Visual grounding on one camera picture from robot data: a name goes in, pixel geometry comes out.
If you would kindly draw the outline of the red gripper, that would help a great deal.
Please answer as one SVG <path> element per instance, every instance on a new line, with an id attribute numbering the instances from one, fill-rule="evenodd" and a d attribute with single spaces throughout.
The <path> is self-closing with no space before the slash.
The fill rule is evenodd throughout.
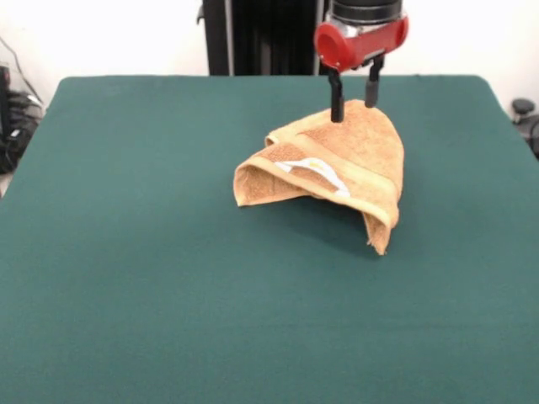
<path id="1" fill-rule="evenodd" d="M 408 17 L 374 27 L 354 27 L 336 19 L 320 24 L 314 34 L 315 50 L 321 62 L 330 68 L 331 121 L 344 120 L 344 93 L 340 72 L 356 69 L 372 60 L 366 80 L 365 106 L 376 107 L 384 55 L 396 50 L 408 35 Z"/>

